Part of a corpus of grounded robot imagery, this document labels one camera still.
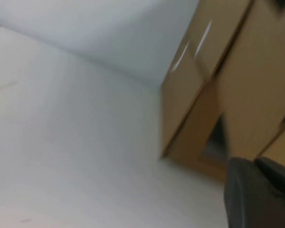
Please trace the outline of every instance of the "dark gap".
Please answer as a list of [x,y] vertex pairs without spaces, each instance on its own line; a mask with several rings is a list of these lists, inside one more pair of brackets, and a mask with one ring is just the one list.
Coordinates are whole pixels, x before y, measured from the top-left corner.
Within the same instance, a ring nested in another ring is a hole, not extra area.
[[229,158],[228,151],[224,117],[221,115],[208,139],[202,156],[205,156],[222,164],[227,164]]

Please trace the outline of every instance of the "cabinet door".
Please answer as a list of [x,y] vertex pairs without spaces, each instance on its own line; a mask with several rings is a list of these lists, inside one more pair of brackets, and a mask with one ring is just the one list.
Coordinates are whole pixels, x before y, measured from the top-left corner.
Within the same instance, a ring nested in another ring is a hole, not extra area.
[[213,76],[251,0],[201,0],[192,22],[189,35],[198,61],[205,67],[207,77]]
[[285,9],[258,0],[220,72],[219,95],[233,156],[254,159],[285,117]]
[[188,36],[183,39],[161,87],[162,147],[166,148],[199,94],[204,79],[189,53]]

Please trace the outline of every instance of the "metal handle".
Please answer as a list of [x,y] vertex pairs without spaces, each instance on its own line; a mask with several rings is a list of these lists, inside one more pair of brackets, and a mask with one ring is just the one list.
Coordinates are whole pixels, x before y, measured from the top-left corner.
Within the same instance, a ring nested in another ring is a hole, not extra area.
[[206,37],[207,37],[209,31],[210,31],[211,25],[212,25],[212,19],[211,19],[211,21],[208,23],[207,28],[206,28],[206,30],[205,30],[205,32],[204,32],[204,35],[202,36],[202,38],[201,38],[201,40],[200,40],[200,42],[199,42],[199,45],[198,45],[198,47],[197,47],[197,49],[196,49],[196,51],[195,51],[195,55],[194,55],[195,58],[196,58],[196,56],[199,54],[201,46],[203,46],[203,44],[204,44],[204,41],[205,41],[205,39],[206,39]]
[[183,50],[183,52],[182,52],[182,54],[181,54],[181,56],[180,56],[180,59],[174,64],[174,66],[171,68],[171,73],[173,73],[178,67],[179,67],[179,65],[180,65],[180,63],[181,63],[181,60],[182,60],[182,58],[184,58],[184,55],[185,55],[185,53],[186,53],[186,51],[187,51],[187,49],[188,49],[188,46],[189,46],[189,43],[190,43],[190,41],[188,40],[188,42],[187,42],[187,44],[186,44],[186,47],[184,48],[184,50]]

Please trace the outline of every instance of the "light brown wood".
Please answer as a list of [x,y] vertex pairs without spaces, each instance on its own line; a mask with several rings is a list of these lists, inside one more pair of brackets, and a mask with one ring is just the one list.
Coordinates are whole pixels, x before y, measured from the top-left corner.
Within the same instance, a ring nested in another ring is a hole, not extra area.
[[181,165],[225,180],[226,166],[202,156],[208,138],[222,113],[216,86],[216,81],[205,85],[166,153],[168,158]]
[[197,59],[205,66],[209,78],[219,66],[250,3],[251,0],[200,1],[188,31],[197,48],[208,24],[212,21],[197,55]]
[[273,142],[262,156],[268,157],[285,166],[285,131]]
[[255,1],[218,78],[232,155],[254,159],[285,116],[285,11]]
[[188,36],[185,36],[161,87],[163,150],[176,133],[204,83],[188,49],[184,52],[177,69],[171,71],[188,41]]

